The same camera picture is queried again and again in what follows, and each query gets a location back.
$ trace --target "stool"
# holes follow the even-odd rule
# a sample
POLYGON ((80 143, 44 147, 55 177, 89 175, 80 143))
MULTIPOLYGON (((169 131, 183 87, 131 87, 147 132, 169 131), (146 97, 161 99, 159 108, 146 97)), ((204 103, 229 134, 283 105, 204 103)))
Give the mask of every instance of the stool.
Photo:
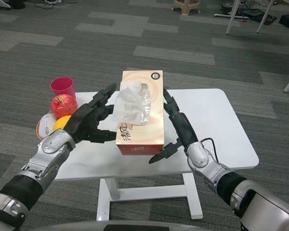
POLYGON ((175 7, 180 7, 182 9, 182 15, 188 15, 189 11, 191 9, 195 9, 195 8, 198 9, 198 13, 200 12, 201 0, 198 0, 197 3, 193 3, 193 4, 191 4, 191 1, 193 1, 193 0, 183 0, 183 1, 184 2, 178 1, 178 0, 174 0, 172 10, 175 7))

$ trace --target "robotic arm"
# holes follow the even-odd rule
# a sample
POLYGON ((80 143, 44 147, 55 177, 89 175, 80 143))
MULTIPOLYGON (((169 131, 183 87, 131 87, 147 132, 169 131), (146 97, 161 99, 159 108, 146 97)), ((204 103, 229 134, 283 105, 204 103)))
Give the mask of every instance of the robotic arm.
MULTIPOLYGON (((38 152, 2 188, 0 231, 19 230, 29 210, 52 183, 76 143, 82 140, 99 143, 115 140, 115 132, 97 128, 99 121, 107 118, 113 111, 113 105, 105 104, 115 89, 116 85, 112 84, 99 91, 91 102, 81 106, 72 115, 64 130, 58 129, 43 139, 38 144, 38 152)), ((164 151, 153 156, 149 163, 169 158, 183 146, 191 170, 200 175, 206 185, 231 206, 234 213, 241 218, 242 230, 289 231, 289 205, 257 183, 215 161, 197 139, 175 99, 166 90, 164 97, 167 101, 164 109, 169 114, 178 139, 175 144, 166 145, 164 151)))
POLYGON ((247 180, 227 166, 214 160, 204 148, 184 113, 173 97, 164 90, 165 111, 169 114, 178 135, 176 144, 168 144, 153 156, 149 163, 169 158, 183 146, 191 170, 201 176, 205 184, 219 195, 234 214, 241 218, 244 231, 289 231, 289 205, 266 190, 263 186, 247 180))
POLYGON ((106 106, 116 90, 111 84, 82 105, 69 119, 64 130, 58 129, 38 144, 38 152, 0 191, 0 231, 17 230, 29 210, 55 179, 69 153, 82 140, 104 143, 116 139, 116 133, 99 130, 101 120, 113 112, 106 106))

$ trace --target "silver metal forearm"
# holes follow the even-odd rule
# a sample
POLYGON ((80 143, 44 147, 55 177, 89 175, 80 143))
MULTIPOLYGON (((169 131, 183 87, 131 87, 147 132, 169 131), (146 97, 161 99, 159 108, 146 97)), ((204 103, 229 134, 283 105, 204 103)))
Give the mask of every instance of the silver metal forearm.
POLYGON ((34 179, 45 192, 74 148, 73 138, 66 131, 58 129, 38 144, 38 152, 17 175, 34 179))
POLYGON ((227 166, 217 163, 212 154, 199 141, 188 147, 187 155, 187 163, 192 171, 201 176, 205 184, 215 193, 217 193, 216 187, 220 178, 229 172, 233 172, 227 166))
POLYGON ((73 138, 62 129, 38 144, 37 153, 0 191, 0 224, 14 226, 24 222, 31 207, 53 182, 59 167, 74 148, 73 138))
POLYGON ((192 171, 200 175, 206 185, 222 197, 231 206, 233 212, 241 218, 242 230, 289 231, 287 203, 263 186, 217 163, 201 142, 191 144, 186 154, 192 171))

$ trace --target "gray carpet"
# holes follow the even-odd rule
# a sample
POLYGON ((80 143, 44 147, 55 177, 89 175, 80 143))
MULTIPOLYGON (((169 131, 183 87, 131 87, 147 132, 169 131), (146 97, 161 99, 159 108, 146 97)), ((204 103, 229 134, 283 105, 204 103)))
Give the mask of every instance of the gray carpet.
MULTIPOLYGON (((120 82, 128 68, 162 69, 169 89, 220 88, 240 119, 260 163, 239 171, 289 202, 289 29, 277 22, 214 18, 220 0, 180 16, 172 0, 83 0, 43 10, 0 10, 0 189, 36 152, 35 126, 49 109, 50 82, 74 78, 77 91, 120 82)), ((289 13, 274 6, 272 14, 289 13)), ((181 184, 181 176, 119 179, 120 187, 181 184)), ((185 198, 111 204, 111 219, 191 224, 238 231, 239 219, 196 177, 204 218, 191 220, 185 198)), ((55 182, 23 230, 94 220, 99 182, 55 182)))

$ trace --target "white tissue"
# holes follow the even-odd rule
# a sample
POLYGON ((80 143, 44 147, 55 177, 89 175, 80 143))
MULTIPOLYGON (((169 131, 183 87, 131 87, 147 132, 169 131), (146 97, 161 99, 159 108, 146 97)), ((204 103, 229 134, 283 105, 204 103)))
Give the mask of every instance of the white tissue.
POLYGON ((145 125, 148 121, 150 100, 142 98, 141 95, 143 94, 140 81, 121 82, 120 92, 114 106, 113 120, 135 125, 145 125))

